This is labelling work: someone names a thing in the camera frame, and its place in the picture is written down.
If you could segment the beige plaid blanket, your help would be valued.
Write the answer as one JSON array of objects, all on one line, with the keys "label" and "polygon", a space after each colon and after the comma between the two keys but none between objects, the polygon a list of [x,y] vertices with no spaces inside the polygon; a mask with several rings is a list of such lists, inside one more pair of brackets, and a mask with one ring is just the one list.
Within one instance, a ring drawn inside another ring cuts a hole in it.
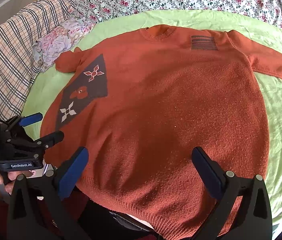
[{"label": "beige plaid blanket", "polygon": [[0,25],[0,118],[20,115],[42,67],[33,44],[69,18],[73,0],[37,0]]}]

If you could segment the lilac floral pillow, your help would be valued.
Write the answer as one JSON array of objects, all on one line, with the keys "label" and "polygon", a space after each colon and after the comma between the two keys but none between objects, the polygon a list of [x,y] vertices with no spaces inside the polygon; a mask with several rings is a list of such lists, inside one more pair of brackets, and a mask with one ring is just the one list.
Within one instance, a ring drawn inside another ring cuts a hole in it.
[{"label": "lilac floral pillow", "polygon": [[94,26],[93,21],[73,12],[67,20],[35,41],[32,46],[33,59],[38,64],[40,72],[48,70],[61,53],[69,51],[91,32]]}]

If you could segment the orange knit sweater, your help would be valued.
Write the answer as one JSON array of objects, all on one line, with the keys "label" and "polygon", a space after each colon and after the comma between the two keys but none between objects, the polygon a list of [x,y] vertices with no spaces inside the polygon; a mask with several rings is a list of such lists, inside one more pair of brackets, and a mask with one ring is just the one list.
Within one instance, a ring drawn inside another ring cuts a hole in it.
[{"label": "orange knit sweater", "polygon": [[41,135],[64,139],[55,166],[84,146],[77,187],[99,205],[148,222],[166,239],[191,236],[214,205],[191,163],[200,146],[225,170],[265,175],[269,131],[255,73],[282,79],[282,54],[237,31],[157,25],[62,53],[73,77]]}]

